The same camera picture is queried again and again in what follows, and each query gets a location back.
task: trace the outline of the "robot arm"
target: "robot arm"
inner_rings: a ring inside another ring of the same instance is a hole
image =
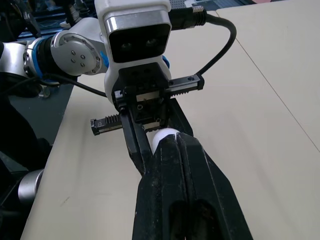
[[[42,77],[44,73],[67,77],[105,73],[106,50],[98,24],[96,18],[87,17],[53,37],[29,42],[23,53],[25,72],[30,77]]]
[[[93,17],[49,38],[0,43],[1,92],[27,78],[56,74],[76,80],[82,74],[95,75],[108,69],[106,49]],[[36,96],[38,83],[24,85],[13,92],[20,97]]]

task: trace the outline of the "beige table surface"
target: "beige table surface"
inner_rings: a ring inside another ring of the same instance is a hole
[[[172,77],[195,73],[228,37],[210,24],[172,32]],[[239,43],[204,78],[204,90],[178,101],[230,180],[253,238],[318,239],[318,150]],[[103,79],[80,82],[103,90]],[[139,173],[123,132],[93,136],[89,123],[115,112],[106,99],[73,89],[22,240],[131,239]]]
[[[237,40],[320,150],[320,1],[219,9]]]

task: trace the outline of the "metal cylinder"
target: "metal cylinder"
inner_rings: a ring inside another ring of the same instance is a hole
[[[43,172],[43,169],[32,171],[22,178],[18,188],[18,197],[23,205],[33,204]]]

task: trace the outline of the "black plastic part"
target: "black plastic part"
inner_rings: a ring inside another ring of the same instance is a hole
[[[205,153],[199,141],[178,133],[189,203],[186,239],[250,240],[250,230],[226,176]]]
[[[199,141],[162,139],[137,193],[133,240],[252,240],[226,176]]]
[[[206,23],[207,12],[193,12],[192,7],[172,9],[168,14],[172,25],[171,30],[188,29]]]
[[[170,25],[165,23],[114,31],[109,36],[112,58],[116,63],[126,63],[160,56],[169,33]]]
[[[56,64],[51,53],[51,41],[53,37],[42,40],[36,50],[36,59],[42,74],[56,74],[76,80],[76,76],[71,76],[62,71]]]
[[[146,164],[153,157],[147,135],[143,126],[133,120],[130,109],[120,113],[120,118],[129,156],[136,169],[143,176],[146,172]]]
[[[184,240],[186,213],[181,159],[175,137],[169,135],[139,183],[132,239]]]
[[[205,79],[199,73],[197,73],[196,75],[200,78],[200,81],[198,82],[198,90],[202,90],[205,86]]]
[[[102,119],[91,119],[90,123],[91,130],[95,136],[122,128],[122,123],[119,114],[106,116]]]

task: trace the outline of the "screw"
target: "screw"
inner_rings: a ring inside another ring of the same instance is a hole
[[[124,106],[120,107],[120,109],[119,109],[119,112],[120,112],[120,113],[123,114],[125,111],[126,111],[126,108],[125,108]]]

